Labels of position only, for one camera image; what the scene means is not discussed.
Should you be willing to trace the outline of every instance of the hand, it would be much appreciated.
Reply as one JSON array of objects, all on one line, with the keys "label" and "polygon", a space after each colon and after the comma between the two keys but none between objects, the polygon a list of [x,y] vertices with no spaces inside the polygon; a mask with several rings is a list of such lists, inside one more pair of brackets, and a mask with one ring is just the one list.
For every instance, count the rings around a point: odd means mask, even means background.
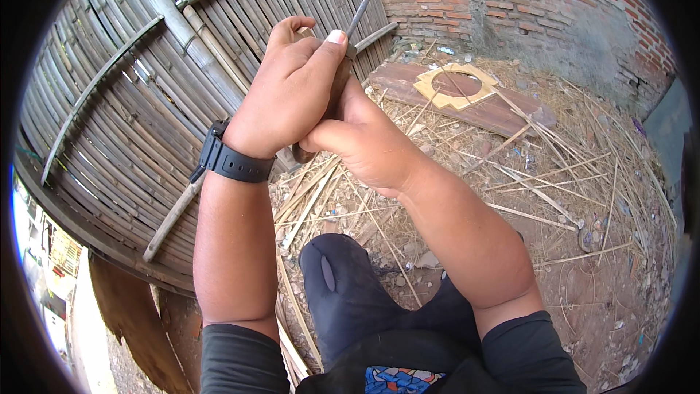
[{"label": "hand", "polygon": [[365,95],[355,77],[345,86],[340,112],[344,120],[321,121],[301,147],[339,154],[355,177],[385,197],[405,193],[435,164]]},{"label": "hand", "polygon": [[348,39],[335,30],[324,42],[314,37],[294,42],[295,31],[315,25],[314,19],[303,16],[275,25],[250,92],[224,133],[223,142],[232,149],[269,159],[319,122]]}]

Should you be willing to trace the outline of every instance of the black wristwatch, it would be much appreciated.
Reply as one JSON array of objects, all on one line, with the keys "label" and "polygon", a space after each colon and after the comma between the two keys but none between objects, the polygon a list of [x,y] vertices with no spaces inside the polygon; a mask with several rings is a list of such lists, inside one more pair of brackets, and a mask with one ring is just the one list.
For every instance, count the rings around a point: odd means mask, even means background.
[{"label": "black wristwatch", "polygon": [[267,181],[277,157],[261,160],[233,151],[221,142],[226,127],[228,121],[217,120],[209,128],[202,152],[199,154],[199,165],[190,175],[190,182],[197,181],[207,169],[238,181]]}]

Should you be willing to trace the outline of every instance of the bamboo fence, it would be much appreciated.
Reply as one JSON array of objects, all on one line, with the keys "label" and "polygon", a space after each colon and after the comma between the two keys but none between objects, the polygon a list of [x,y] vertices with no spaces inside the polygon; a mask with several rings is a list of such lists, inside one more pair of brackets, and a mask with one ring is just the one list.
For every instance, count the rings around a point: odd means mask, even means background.
[{"label": "bamboo fence", "polygon": [[[68,0],[24,94],[18,147],[34,157],[18,151],[15,167],[74,238],[191,294],[198,197],[153,262],[142,255],[188,187],[209,125],[240,105],[277,22],[312,16],[315,36],[324,38],[348,26],[361,0],[196,0],[182,9],[178,1]],[[381,1],[372,0],[350,42],[367,45],[382,29],[391,27]],[[389,43],[381,36],[358,55],[353,72],[360,80],[380,65]]]}]

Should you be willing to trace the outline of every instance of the fingernail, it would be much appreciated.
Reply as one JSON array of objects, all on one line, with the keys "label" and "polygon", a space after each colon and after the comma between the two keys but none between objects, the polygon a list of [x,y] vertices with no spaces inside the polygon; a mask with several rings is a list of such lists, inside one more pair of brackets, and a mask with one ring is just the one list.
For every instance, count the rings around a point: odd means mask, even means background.
[{"label": "fingernail", "polygon": [[330,34],[328,34],[328,37],[326,38],[327,42],[331,43],[336,43],[337,45],[342,45],[343,42],[345,41],[345,32],[340,31],[339,29],[334,29],[330,31]]}]

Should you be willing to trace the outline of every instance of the wooden handle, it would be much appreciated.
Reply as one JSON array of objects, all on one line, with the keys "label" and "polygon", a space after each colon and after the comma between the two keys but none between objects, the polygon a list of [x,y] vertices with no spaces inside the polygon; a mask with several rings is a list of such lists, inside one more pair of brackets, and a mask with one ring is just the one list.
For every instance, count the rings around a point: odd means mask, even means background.
[{"label": "wooden handle", "polygon": [[[337,119],[342,120],[342,113],[338,110],[338,104],[340,102],[340,96],[343,94],[345,89],[345,84],[350,78],[350,70],[352,69],[352,62],[357,55],[357,50],[354,46],[348,45],[347,51],[343,61],[340,62],[340,66],[335,71],[335,76],[333,77],[333,84],[330,86],[330,99],[328,101],[328,107],[326,107],[326,112],[323,113],[321,120],[323,119]],[[315,152],[307,152],[302,149],[299,143],[292,145],[292,154],[294,155],[294,160],[297,163],[308,163],[314,159],[316,156]]]}]

